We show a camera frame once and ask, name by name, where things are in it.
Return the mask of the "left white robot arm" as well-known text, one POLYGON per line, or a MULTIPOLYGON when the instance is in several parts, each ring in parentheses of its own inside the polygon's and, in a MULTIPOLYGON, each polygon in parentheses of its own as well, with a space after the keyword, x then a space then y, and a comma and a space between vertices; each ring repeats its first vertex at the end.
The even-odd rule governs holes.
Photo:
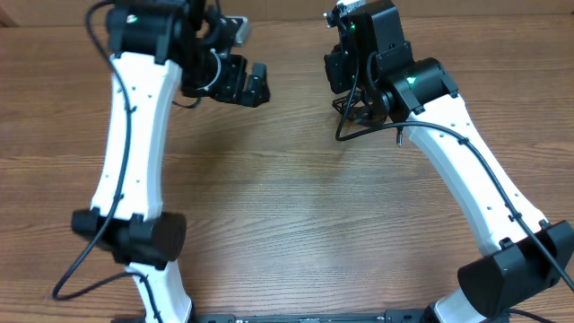
POLYGON ((164 210, 161 170, 170 111, 181 94, 255 108, 270 99, 264 64, 237 53, 248 39, 244 16, 203 1, 109 1, 109 136, 100 181, 73 231, 111 254, 134 279, 146 322, 191 322, 194 304, 178 258, 187 220, 164 210))

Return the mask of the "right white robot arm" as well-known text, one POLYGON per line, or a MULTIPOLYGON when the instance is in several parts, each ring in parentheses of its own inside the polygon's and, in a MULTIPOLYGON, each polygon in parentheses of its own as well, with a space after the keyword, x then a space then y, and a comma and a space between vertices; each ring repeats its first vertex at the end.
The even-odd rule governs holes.
POLYGON ((459 88, 435 58, 415 60, 389 1, 340 1, 327 12, 338 43, 324 58, 334 108, 359 135, 395 129, 430 160, 469 223, 481 257, 458 287, 386 322, 506 322, 519 304, 568 283, 572 226, 551 223, 519 191, 476 129, 459 88))

